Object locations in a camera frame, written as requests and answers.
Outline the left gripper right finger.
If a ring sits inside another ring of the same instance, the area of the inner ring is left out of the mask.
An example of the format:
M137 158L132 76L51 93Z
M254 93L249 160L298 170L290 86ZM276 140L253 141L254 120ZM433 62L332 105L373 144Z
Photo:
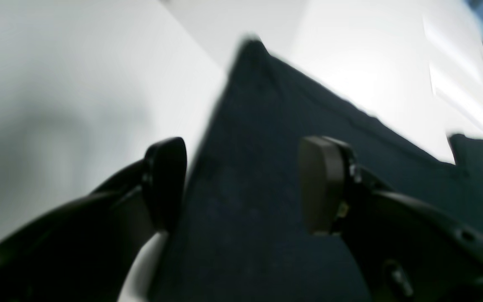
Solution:
M374 302L483 302L483 234L395 192L328 136L299 143L307 231L347 245Z

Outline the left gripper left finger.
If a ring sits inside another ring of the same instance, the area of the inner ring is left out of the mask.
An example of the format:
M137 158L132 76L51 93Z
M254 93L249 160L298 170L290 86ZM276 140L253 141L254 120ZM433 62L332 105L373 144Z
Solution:
M39 216L0 241L0 302L115 302L141 248L171 232L187 170L181 137L94 191Z

